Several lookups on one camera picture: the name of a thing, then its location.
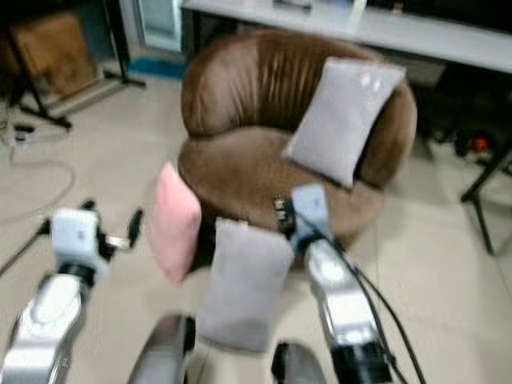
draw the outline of beige floor tile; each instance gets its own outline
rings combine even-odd
[[[110,136],[110,143],[103,141],[105,136]],[[176,159],[178,152],[171,153],[165,141],[118,141],[116,136],[111,132],[101,138],[93,134],[71,142],[53,156],[58,165],[27,170],[10,190],[40,205],[47,204],[68,187],[73,173],[74,184],[60,206],[75,206],[92,197],[107,227],[127,221],[137,205],[150,200],[162,164]]]
[[[348,259],[361,268],[369,278],[378,282],[377,231],[368,228],[347,252]]]
[[[181,118],[181,83],[147,79],[147,89],[127,88],[104,103],[72,116],[77,126],[87,123],[98,129],[144,140],[174,144],[173,134],[183,130]]]
[[[51,130],[50,134],[53,134],[52,128],[44,129],[45,132],[47,130]],[[28,175],[34,175],[34,172],[27,172],[27,162],[49,157],[56,150],[54,143],[24,144],[17,146],[11,162],[11,146],[0,143],[0,192],[11,190],[13,183]]]
[[[468,334],[458,327],[433,324],[400,314],[413,348],[417,354],[426,382],[436,384],[507,384],[512,375],[509,337],[491,341]],[[382,316],[390,348],[408,382],[418,382],[403,342]]]
[[[483,339],[512,337],[509,292],[479,238],[398,214],[377,228],[380,287],[396,308]]]
[[[509,292],[511,292],[510,297],[512,298],[512,246],[510,245],[510,242],[508,243],[508,247],[501,251],[499,256],[496,256],[496,259],[498,261],[503,280],[505,281]]]
[[[411,157],[386,189],[386,212],[398,212],[441,224],[467,227],[459,199],[473,166],[456,158],[449,146],[414,144]]]
[[[73,192],[79,174],[71,164],[55,157],[27,161],[19,155],[18,159],[26,167],[19,171],[22,177],[10,184],[11,193],[44,206]]]
[[[43,218],[43,214],[35,211],[39,207],[40,203],[33,199],[23,198],[12,192],[0,193],[0,264],[39,228]]]
[[[198,384],[272,384],[271,359],[210,347]]]

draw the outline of brown armchair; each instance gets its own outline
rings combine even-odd
[[[281,160],[298,128],[329,56],[384,61],[349,43],[260,30],[210,47],[191,64],[182,86],[182,114],[190,135],[179,172],[199,197],[206,223],[217,216],[277,230],[277,195],[322,182],[331,229],[344,246],[368,227],[383,206],[382,188],[409,154],[416,105],[403,82],[374,124],[352,190]]]

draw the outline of tiled floor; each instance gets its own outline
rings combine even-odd
[[[134,208],[150,202],[159,167],[176,159],[186,138],[179,91],[179,83],[162,80],[149,80],[147,91],[124,90],[73,116],[75,128],[68,138],[19,150],[16,159],[51,158],[72,166],[76,183],[59,205],[95,197],[105,228],[122,234]],[[484,251],[472,209],[458,202],[478,172],[449,147],[417,143],[389,188],[384,214],[352,251],[400,313],[430,383],[507,384],[512,378],[512,180],[499,175],[485,192],[501,252],[492,258]],[[0,148],[0,175],[0,223],[51,200],[70,176],[61,167],[12,169],[5,147]],[[0,226],[0,262],[36,225],[37,219],[30,218]],[[0,343],[53,264],[49,242],[41,239],[0,279]],[[125,383],[160,316],[173,310],[197,312],[209,279],[208,270],[200,270],[183,286],[172,287],[142,236],[134,252],[113,261],[108,283],[96,287],[68,382]],[[293,273],[280,297],[274,340],[311,346],[333,383],[315,314],[304,277]],[[385,315],[384,322],[412,377]],[[271,383],[271,356],[232,354],[200,341],[188,359],[189,383]]]

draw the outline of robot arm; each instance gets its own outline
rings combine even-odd
[[[349,384],[392,382],[371,304],[329,241],[332,236],[323,187],[297,187],[291,201],[278,199],[275,205],[283,233],[296,254],[306,260],[338,380]]]
[[[129,237],[124,239],[105,236],[98,214],[91,210],[63,209],[52,217],[51,240],[58,272],[44,277],[36,297],[14,324],[1,384],[65,382],[89,292],[106,276],[114,252],[134,245],[141,220],[139,210],[130,222]]]

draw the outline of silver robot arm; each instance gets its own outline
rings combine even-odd
[[[318,184],[297,187],[291,200],[277,199],[275,207],[282,232],[290,239],[297,256],[306,261],[311,291],[318,301],[338,380],[347,384],[392,382],[370,303],[357,279],[341,260],[340,251],[332,245],[323,187]],[[318,364],[303,362],[294,365],[296,369],[292,375],[286,372],[293,360],[310,358],[308,356],[301,346],[278,348],[273,364],[278,382],[291,384],[300,382],[297,378],[314,374],[316,382],[323,384],[325,379],[320,369],[311,368]]]
[[[0,373],[1,384],[63,384],[71,348],[85,322],[90,290],[106,276],[116,250],[130,249],[139,233],[142,211],[128,238],[105,236],[90,210],[59,210],[51,221],[57,273],[44,277],[11,331]]]
[[[186,384],[184,358],[195,346],[195,321],[163,316],[149,337],[128,384]]]

